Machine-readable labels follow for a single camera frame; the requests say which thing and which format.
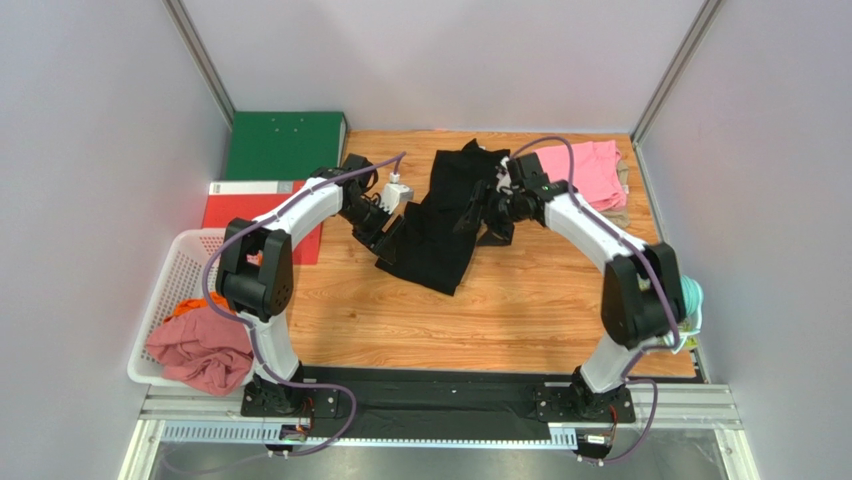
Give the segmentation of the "black floral t shirt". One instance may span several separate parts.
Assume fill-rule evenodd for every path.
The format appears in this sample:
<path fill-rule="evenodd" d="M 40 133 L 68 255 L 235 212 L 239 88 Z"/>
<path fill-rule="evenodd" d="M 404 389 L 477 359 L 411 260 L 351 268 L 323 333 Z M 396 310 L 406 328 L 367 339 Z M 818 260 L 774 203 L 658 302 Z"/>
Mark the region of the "black floral t shirt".
<path fill-rule="evenodd" d="M 377 260 L 375 267 L 398 279 L 453 296 L 471 262 L 477 232 L 456 232 L 474 187 L 497 183 L 498 167 L 507 149 L 489 151 L 473 139 L 459 150 L 439 150 L 432 164 L 429 191 L 403 212 L 404 225 L 395 235 L 396 259 Z"/>

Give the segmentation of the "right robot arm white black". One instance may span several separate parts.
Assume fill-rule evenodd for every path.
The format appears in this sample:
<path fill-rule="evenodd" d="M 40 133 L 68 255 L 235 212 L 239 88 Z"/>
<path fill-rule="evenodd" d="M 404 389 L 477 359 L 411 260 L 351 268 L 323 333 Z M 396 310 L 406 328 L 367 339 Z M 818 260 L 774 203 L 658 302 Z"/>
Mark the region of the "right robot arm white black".
<path fill-rule="evenodd" d="M 504 160 L 496 184 L 475 185 L 457 221 L 457 232 L 486 229 L 488 241 L 508 243 L 515 225 L 535 221 L 562 236 L 601 272 L 600 318 L 605 330 L 593 354 L 579 367 L 580 382 L 593 394 L 615 390 L 662 339 L 679 340 L 687 313 L 676 254 L 626 233 L 595 211 L 570 179 L 552 181 L 534 153 Z"/>

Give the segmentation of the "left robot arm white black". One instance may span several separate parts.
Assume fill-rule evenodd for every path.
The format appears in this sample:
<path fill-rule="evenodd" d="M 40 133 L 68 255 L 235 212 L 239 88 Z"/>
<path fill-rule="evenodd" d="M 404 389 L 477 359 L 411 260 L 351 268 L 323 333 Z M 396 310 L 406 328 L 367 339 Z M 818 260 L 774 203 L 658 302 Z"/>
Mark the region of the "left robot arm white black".
<path fill-rule="evenodd" d="M 370 193 L 379 165 L 350 154 L 338 167 L 316 170 L 304 186 L 271 211 L 252 220 L 235 218 L 226 227 L 219 249 L 206 264 L 215 268 L 215 291 L 228 302 L 221 316 L 247 332 L 254 356 L 250 387 L 294 404 L 307 390 L 302 363 L 295 353 L 286 309 L 295 293 L 293 252 L 326 219 L 340 216 L 354 238 L 377 258 L 393 262 L 393 236 L 404 224 L 395 210 L 414 191 L 401 180 L 397 155 L 382 190 Z"/>

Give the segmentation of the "folded pink t shirt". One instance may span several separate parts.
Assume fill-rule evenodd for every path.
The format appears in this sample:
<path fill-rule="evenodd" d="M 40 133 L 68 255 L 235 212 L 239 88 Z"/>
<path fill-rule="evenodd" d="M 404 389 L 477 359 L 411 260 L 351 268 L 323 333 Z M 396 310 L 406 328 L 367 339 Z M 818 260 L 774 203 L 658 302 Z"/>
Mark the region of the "folded pink t shirt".
<path fill-rule="evenodd" d="M 572 184 L 594 209 L 602 211 L 614 193 L 610 179 L 615 163 L 623 159 L 622 153 L 614 140 L 573 144 L 572 149 Z M 551 182 L 569 179 L 570 159 L 565 145 L 539 148 L 535 154 Z"/>

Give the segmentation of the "folded beige t shirt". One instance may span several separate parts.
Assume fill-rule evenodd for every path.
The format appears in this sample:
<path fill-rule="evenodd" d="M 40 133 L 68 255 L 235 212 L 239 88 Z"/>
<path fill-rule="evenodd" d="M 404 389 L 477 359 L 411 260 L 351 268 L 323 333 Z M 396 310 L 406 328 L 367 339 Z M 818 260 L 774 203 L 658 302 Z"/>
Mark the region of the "folded beige t shirt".
<path fill-rule="evenodd" d="M 606 219 L 622 229 L 630 225 L 628 179 L 629 167 L 623 159 L 619 159 L 615 163 L 614 173 L 610 179 L 614 193 L 610 196 L 607 206 L 601 211 Z"/>

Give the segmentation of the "orange t shirt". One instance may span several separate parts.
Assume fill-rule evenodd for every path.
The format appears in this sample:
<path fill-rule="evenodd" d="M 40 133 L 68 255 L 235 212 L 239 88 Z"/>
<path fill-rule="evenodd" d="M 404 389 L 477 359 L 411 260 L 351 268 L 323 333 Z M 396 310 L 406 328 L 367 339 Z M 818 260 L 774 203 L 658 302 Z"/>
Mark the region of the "orange t shirt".
<path fill-rule="evenodd" d="M 220 307 L 222 307 L 226 310 L 229 309 L 227 300 L 224 297 L 222 297 L 221 295 L 219 295 L 218 293 L 211 292 L 210 298 L 213 300 L 213 302 L 216 305 L 218 305 L 218 306 L 220 306 Z M 196 310 L 196 309 L 200 309 L 200 308 L 205 308 L 205 307 L 208 307 L 208 306 L 209 306 L 209 302 L 207 301 L 207 299 L 205 297 L 183 300 L 175 306 L 175 308 L 172 310 L 172 313 L 169 314 L 163 320 L 163 322 L 167 323 L 167 322 L 171 321 L 173 318 L 181 316 L 181 315 L 183 315 L 187 312 L 190 312 L 190 311 L 193 311 L 193 310 Z"/>

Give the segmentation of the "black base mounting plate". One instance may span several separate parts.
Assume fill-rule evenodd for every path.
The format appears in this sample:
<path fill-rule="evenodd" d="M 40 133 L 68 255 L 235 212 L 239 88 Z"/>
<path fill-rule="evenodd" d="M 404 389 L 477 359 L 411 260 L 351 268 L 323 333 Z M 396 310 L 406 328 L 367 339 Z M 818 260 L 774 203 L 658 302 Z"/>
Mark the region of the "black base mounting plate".
<path fill-rule="evenodd" d="M 569 374 L 305 366 L 309 384 L 294 404 L 242 391 L 244 417 L 314 421 L 311 433 L 370 440 L 545 440 L 549 424 L 633 426 L 626 388 L 598 400 Z"/>

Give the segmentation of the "white plastic laundry basket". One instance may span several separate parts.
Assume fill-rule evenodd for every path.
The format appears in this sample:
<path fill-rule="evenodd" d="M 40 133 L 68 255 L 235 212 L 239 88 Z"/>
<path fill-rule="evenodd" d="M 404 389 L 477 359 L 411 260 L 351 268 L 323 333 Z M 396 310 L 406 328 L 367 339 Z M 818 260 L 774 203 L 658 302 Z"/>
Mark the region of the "white plastic laundry basket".
<path fill-rule="evenodd" d="M 199 299 L 203 292 L 215 287 L 217 264 L 210 270 L 205 265 L 223 243 L 223 228 L 186 230 L 172 242 L 154 284 L 147 308 L 127 363 L 128 377 L 139 384 L 153 387 L 186 388 L 176 380 L 162 376 L 162 365 L 150 355 L 146 343 L 175 307 L 184 300 Z"/>

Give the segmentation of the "dusty pink t shirt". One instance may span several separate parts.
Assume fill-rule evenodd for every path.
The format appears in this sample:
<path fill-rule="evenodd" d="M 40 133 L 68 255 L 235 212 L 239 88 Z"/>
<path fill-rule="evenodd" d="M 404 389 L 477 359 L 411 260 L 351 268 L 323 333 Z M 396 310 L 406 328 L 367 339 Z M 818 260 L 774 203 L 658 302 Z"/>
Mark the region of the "dusty pink t shirt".
<path fill-rule="evenodd" d="M 241 386 L 254 362 L 244 326 L 210 307 L 187 311 L 155 328 L 145 349 L 162 366 L 164 379 L 213 396 Z"/>

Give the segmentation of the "teal headphones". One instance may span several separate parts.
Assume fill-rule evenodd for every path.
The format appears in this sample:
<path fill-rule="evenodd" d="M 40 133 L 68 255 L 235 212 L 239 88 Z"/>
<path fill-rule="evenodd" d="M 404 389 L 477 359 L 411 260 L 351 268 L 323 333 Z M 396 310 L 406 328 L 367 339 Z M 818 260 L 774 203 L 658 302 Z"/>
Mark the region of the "teal headphones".
<path fill-rule="evenodd" d="M 686 275 L 681 277 L 681 288 L 686 314 L 681 323 L 680 331 L 682 334 L 697 335 L 703 326 L 703 289 L 696 280 Z"/>

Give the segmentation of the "green book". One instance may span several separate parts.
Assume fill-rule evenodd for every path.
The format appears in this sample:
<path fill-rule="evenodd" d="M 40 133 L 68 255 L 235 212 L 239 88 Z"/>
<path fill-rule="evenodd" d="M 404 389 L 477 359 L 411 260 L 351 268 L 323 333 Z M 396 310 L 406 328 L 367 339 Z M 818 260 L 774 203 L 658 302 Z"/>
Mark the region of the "green book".
<path fill-rule="evenodd" d="M 680 332 L 678 338 L 672 332 L 658 338 L 658 344 L 663 350 L 670 351 L 672 354 L 677 354 L 686 349 L 691 350 L 697 346 L 696 337 L 698 332 Z"/>

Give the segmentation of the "aluminium frame rail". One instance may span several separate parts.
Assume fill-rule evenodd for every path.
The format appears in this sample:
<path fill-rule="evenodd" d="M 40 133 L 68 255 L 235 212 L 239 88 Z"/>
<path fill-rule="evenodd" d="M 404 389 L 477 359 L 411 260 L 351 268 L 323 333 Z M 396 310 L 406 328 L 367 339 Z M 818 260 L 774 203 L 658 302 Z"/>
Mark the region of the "aluminium frame rail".
<path fill-rule="evenodd" d="M 334 433 L 351 446 L 574 449 L 580 436 L 611 429 L 739 430 L 742 422 L 728 389 L 719 385 L 639 385 L 622 392 L 613 408 L 594 419 L 558 406 L 565 387 L 548 385 L 518 408 L 379 411 L 359 404 L 351 424 L 347 396 L 323 396 L 316 412 L 244 417 L 242 401 L 160 389 L 145 400 L 140 417 L 163 421 L 163 439 L 208 443 L 318 445 Z"/>

